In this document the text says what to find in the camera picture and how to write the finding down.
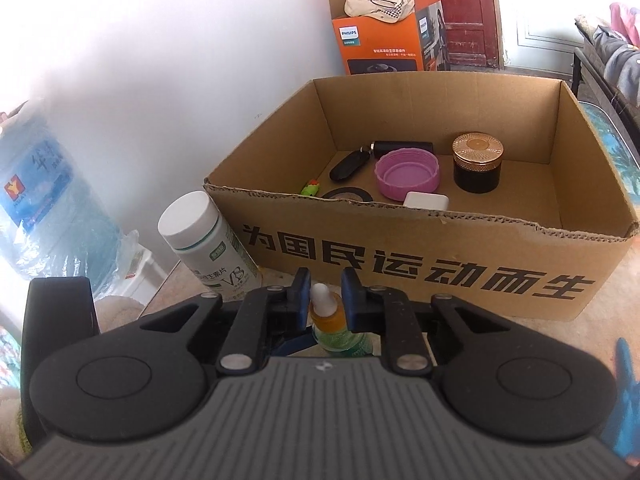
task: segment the red door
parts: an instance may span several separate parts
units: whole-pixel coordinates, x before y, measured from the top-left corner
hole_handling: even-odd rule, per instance
[[[442,0],[453,64],[498,67],[494,0]]]

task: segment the black jar with gold lid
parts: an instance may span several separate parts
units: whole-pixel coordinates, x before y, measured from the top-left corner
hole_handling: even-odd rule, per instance
[[[453,180],[469,193],[488,193],[498,187],[502,143],[487,134],[462,134],[453,141]]]

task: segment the purple lid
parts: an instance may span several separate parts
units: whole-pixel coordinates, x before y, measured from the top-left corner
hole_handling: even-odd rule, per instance
[[[380,193],[398,202],[410,191],[432,193],[440,184],[438,159],[420,148],[393,150],[380,158],[374,171]]]

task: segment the pink clothing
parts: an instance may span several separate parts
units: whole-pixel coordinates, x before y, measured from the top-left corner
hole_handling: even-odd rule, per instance
[[[640,10],[613,2],[611,10],[611,28],[628,39],[632,45],[640,47]]]

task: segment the cardboard box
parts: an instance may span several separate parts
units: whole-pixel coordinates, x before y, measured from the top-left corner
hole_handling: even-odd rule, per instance
[[[347,74],[449,69],[440,0],[415,0],[415,12],[397,23],[351,18],[345,1],[329,0],[329,6]]]
[[[500,184],[487,194],[452,180],[463,132],[500,139]],[[374,161],[342,186],[375,202],[297,193],[373,140],[430,140],[437,192],[450,211],[405,208],[376,189]],[[251,133],[205,188],[256,262],[414,300],[448,293],[501,315],[573,319],[626,253],[638,218],[618,173],[564,82],[473,72],[408,72],[309,82]]]

